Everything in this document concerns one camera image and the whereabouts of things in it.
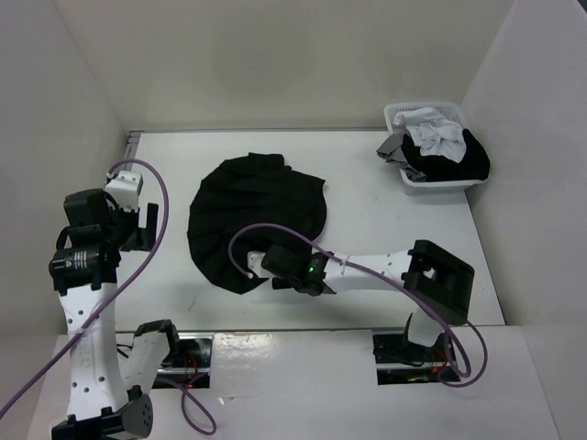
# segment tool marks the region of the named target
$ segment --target table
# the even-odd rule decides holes
[[[378,386],[371,332],[359,330],[216,334],[210,388],[193,392],[216,418],[216,440],[558,439],[522,330],[481,331],[488,367],[463,390]],[[479,342],[470,329],[455,332],[476,371]],[[60,336],[56,350],[65,342]],[[63,420],[69,374],[67,357],[48,373],[28,440],[49,438],[49,426]],[[182,418],[177,390],[153,390],[150,397],[150,440],[205,438]],[[209,429],[201,413],[188,411]]]
[[[295,170],[326,180],[327,224],[319,244],[347,254],[384,254],[429,239],[471,264],[470,319],[502,325],[492,279],[464,192],[407,196],[399,173],[375,150],[384,131],[222,131],[142,134],[134,151],[161,173],[170,192],[168,233],[159,254],[116,302],[116,330],[134,331],[170,318],[183,331],[310,330],[403,327],[415,309],[392,291],[350,291],[317,298],[273,291],[264,283],[244,295],[210,284],[193,264],[186,237],[189,206],[200,181],[223,160],[281,153]],[[146,170],[140,198],[162,203]],[[145,258],[123,255],[125,280]]]

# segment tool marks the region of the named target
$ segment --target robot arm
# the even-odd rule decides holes
[[[417,240],[412,249],[394,254],[335,256],[378,271],[417,293],[448,324],[467,322],[475,272],[470,265],[434,243]],[[276,289],[293,287],[312,296],[355,290],[393,290],[382,280],[321,253],[307,260],[280,246],[270,247],[265,254],[250,252],[249,269],[262,278],[273,278]],[[442,327],[418,308],[408,321],[406,333],[408,341],[431,347],[442,333]]]
[[[121,171],[104,190],[69,195],[64,208],[70,225],[60,234],[50,274],[70,337],[117,288],[120,250],[150,250],[155,243],[158,206],[150,203],[147,226],[138,227],[139,173]],[[70,247],[65,247],[67,238]],[[115,303],[85,330],[71,350],[67,420],[51,430],[53,440],[135,439],[149,436],[149,392],[161,362],[175,352],[179,337],[169,320],[143,324],[129,358],[119,367]]]

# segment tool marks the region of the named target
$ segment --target laundry basket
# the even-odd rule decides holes
[[[395,115],[400,112],[411,112],[424,107],[436,108],[444,117],[450,121],[460,124],[461,127],[469,128],[467,118],[460,110],[460,107],[454,103],[431,101],[423,103],[402,103],[389,104],[383,109],[385,115],[385,124],[387,124],[387,131],[390,134],[403,135],[405,133],[405,126],[396,126],[393,124]],[[400,169],[402,175],[402,182],[404,184],[404,191],[407,194],[421,194],[421,193],[454,193],[456,191],[464,191],[472,185],[487,182],[485,181],[410,181],[404,170]]]

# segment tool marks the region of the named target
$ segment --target white cloth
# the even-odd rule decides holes
[[[444,156],[457,163],[467,152],[462,126],[449,121],[436,108],[425,107],[395,115],[393,124],[405,126],[422,156]]]

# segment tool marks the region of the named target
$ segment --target clothes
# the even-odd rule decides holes
[[[462,126],[449,121],[436,108],[425,107],[395,115],[393,124],[405,126],[422,156],[444,156],[460,163],[467,146]]]
[[[386,162],[392,162],[397,167],[405,171],[405,175],[412,182],[425,182],[426,175],[412,167],[404,153],[402,152],[402,142],[404,137],[402,135],[390,135],[385,141],[377,148],[377,156],[384,159]]]
[[[276,223],[316,239],[327,218],[322,179],[285,166],[281,154],[254,154],[228,159],[202,180],[190,206],[188,241],[192,260],[216,286],[245,293],[265,279],[250,280],[228,259],[228,242],[243,227]],[[235,243],[234,255],[247,267],[251,250],[279,244],[308,257],[311,248],[297,238],[269,228],[255,229]]]
[[[467,144],[467,152],[460,163],[442,156],[423,157],[420,148],[414,145],[407,134],[404,136],[402,152],[410,166],[426,175],[427,182],[484,181],[489,177],[489,157],[470,130],[463,130],[462,135]]]

